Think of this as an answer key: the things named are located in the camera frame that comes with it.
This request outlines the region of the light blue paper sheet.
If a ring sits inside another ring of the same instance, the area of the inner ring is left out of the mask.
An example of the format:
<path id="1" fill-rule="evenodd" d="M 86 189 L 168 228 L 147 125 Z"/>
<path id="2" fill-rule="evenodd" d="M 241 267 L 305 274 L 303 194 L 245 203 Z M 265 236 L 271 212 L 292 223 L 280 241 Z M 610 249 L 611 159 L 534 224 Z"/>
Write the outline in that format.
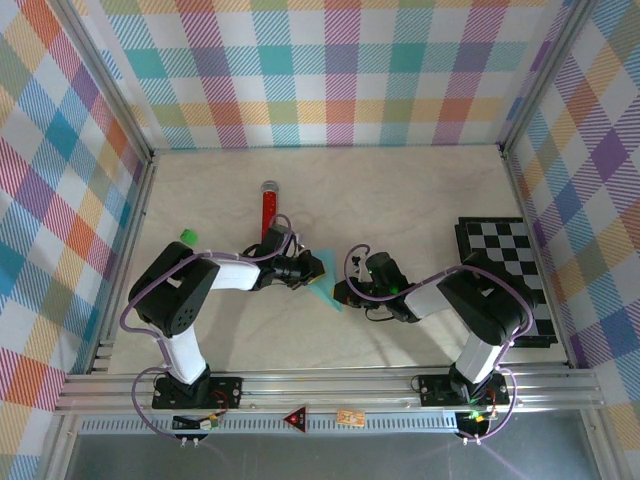
<path id="1" fill-rule="evenodd" d="M 336 259 L 333 249 L 313 250 L 312 255 L 319 259 L 324 268 L 326 279 L 320 286 L 306 288 L 337 312 L 343 311 L 343 306 L 333 299 L 333 288 L 336 281 Z"/>

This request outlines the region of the red glitter tube silver cap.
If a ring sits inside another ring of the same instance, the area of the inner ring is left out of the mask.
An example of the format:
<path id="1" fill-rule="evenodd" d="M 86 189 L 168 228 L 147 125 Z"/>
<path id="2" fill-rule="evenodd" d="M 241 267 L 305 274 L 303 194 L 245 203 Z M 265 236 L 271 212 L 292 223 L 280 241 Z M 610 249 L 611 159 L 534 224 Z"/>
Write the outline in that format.
<path id="1" fill-rule="evenodd" d="M 261 185 L 262 193 L 262 225 L 261 239 L 264 239 L 272 224 L 272 220 L 278 213 L 279 186 L 274 180 L 267 180 Z"/>

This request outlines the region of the black white chessboard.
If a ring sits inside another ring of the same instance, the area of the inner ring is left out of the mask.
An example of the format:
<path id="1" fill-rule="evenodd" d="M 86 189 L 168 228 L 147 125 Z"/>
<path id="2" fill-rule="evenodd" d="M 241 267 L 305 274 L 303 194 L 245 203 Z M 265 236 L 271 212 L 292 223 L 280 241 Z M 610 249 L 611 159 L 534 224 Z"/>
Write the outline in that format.
<path id="1" fill-rule="evenodd" d="M 515 341 L 515 346 L 548 349 L 557 344 L 524 220 L 519 217 L 460 217 L 454 232 L 461 260 L 476 251 L 484 252 L 490 260 L 518 277 L 535 295 L 534 324 L 526 335 Z"/>

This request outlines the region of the red triangle warning sticker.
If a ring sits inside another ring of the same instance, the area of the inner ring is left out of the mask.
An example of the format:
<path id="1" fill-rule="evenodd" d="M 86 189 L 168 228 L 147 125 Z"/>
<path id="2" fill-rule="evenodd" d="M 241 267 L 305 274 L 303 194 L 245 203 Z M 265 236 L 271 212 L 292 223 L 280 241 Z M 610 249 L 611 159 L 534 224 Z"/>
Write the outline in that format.
<path id="1" fill-rule="evenodd" d="M 307 432 L 307 406 L 303 405 L 283 417 L 283 421 L 301 433 Z"/>

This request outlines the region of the small controller board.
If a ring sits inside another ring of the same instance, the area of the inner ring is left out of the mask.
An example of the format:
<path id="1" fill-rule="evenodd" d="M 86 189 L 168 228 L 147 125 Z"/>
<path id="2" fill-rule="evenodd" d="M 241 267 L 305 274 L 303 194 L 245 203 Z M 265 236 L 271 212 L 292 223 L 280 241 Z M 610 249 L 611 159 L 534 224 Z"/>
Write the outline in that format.
<path id="1" fill-rule="evenodd" d="M 457 412 L 456 422 L 457 435 L 461 438 L 482 437 L 489 432 L 491 426 L 491 418 L 478 411 Z"/>
<path id="2" fill-rule="evenodd" d="M 191 418 L 179 415 L 174 415 L 172 417 L 173 430 L 210 431 L 217 428 L 219 424 L 220 417 L 216 414 L 212 414 L 202 418 Z"/>

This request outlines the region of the aluminium front rail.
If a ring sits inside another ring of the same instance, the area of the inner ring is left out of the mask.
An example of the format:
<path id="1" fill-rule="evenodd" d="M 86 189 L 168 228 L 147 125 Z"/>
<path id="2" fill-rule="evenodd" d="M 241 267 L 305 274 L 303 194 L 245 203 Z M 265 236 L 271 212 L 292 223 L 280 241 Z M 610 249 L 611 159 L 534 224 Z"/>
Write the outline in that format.
<path id="1" fill-rule="evenodd" d="M 240 377 L 242 396 L 231 413 L 285 414 L 306 405 L 312 413 L 339 409 L 365 413 L 415 411 L 538 412 L 600 408 L 604 396 L 595 374 L 564 364 L 511 365 L 503 374 L 510 396 L 506 406 L 423 407 L 416 390 L 417 377 L 441 375 L 445 368 L 353 368 L 238 371 L 212 374 Z M 57 401 L 59 414 L 125 414 L 140 406 L 148 413 L 192 413 L 152 408 L 154 383 L 162 374 L 72 375 Z"/>

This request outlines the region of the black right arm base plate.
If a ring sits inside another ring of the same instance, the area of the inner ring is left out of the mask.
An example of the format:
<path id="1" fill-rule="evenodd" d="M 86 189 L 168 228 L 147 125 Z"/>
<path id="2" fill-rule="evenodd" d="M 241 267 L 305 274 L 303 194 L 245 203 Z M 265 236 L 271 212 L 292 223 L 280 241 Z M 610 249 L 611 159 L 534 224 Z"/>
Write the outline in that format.
<path id="1" fill-rule="evenodd" d="M 448 374 L 419 375 L 417 380 L 423 407 L 506 406 L 510 402 L 502 374 L 492 374 L 478 384 Z"/>

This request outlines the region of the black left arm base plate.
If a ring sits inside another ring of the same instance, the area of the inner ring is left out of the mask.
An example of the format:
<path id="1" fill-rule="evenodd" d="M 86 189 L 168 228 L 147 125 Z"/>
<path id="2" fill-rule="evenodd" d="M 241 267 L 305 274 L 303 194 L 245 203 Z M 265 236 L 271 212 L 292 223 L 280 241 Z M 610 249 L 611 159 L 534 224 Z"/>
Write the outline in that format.
<path id="1" fill-rule="evenodd" d="M 152 408 L 155 410 L 227 410 L 238 409 L 242 396 L 240 377 L 210 375 L 193 385 L 183 384 L 170 376 L 159 377 L 154 383 Z"/>

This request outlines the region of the aluminium side rail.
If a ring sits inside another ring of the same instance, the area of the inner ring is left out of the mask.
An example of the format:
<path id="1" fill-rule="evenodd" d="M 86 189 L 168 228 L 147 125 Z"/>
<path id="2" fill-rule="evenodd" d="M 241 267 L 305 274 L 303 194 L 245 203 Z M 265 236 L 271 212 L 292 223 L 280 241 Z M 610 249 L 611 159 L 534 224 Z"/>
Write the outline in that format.
<path id="1" fill-rule="evenodd" d="M 134 189 L 134 202 L 121 241 L 117 244 L 111 278 L 99 290 L 98 313 L 95 320 L 89 322 L 86 347 L 78 355 L 76 366 L 80 374 L 91 374 L 98 349 L 103 344 L 112 345 L 115 341 L 121 304 L 127 303 L 133 258 L 156 176 L 157 160 L 157 155 L 151 152 L 150 158 L 143 163 L 140 182 Z"/>
<path id="2" fill-rule="evenodd" d="M 545 294 L 545 299 L 547 300 L 547 305 L 549 308 L 549 312 L 551 315 L 551 320 L 554 323 L 554 329 L 559 340 L 559 345 L 562 347 L 565 356 L 566 356 L 566 364 L 570 368 L 577 368 L 577 359 L 575 353 L 573 352 L 573 348 L 571 346 L 570 337 L 562 323 L 561 311 L 556 299 L 556 295 L 553 291 L 549 275 L 545 270 L 544 259 L 541 254 L 541 249 L 538 244 L 536 234 L 534 232 L 534 224 L 530 218 L 529 212 L 526 207 L 525 198 L 519 188 L 517 175 L 513 169 L 512 161 L 510 159 L 509 153 L 505 152 L 501 145 L 497 147 L 502 165 L 504 167 L 506 176 L 508 178 L 510 187 L 512 189 L 512 193 L 514 195 L 517 207 L 519 209 L 520 215 L 522 216 L 524 223 L 526 225 L 527 234 L 531 241 L 531 249 L 533 254 L 533 259 L 536 263 L 536 267 L 541 279 L 543 293 Z"/>

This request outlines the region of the aluminium frame post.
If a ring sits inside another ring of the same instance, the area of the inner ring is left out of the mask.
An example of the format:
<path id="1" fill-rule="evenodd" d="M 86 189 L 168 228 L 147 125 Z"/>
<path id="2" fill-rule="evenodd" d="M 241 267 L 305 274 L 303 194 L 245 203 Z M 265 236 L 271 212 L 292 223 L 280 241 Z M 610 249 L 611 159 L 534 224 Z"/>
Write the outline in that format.
<path id="1" fill-rule="evenodd" d="M 507 157 L 532 121 L 567 55 L 599 0 L 549 0 L 536 22 L 504 106 L 496 144 Z"/>
<path id="2" fill-rule="evenodd" d="M 46 0 L 78 51 L 86 68 L 103 93 L 107 104 L 119 121 L 136 153 L 146 163 L 153 162 L 153 149 L 134 118 L 133 111 L 118 88 L 99 50 L 96 48 L 81 17 L 70 0 Z"/>

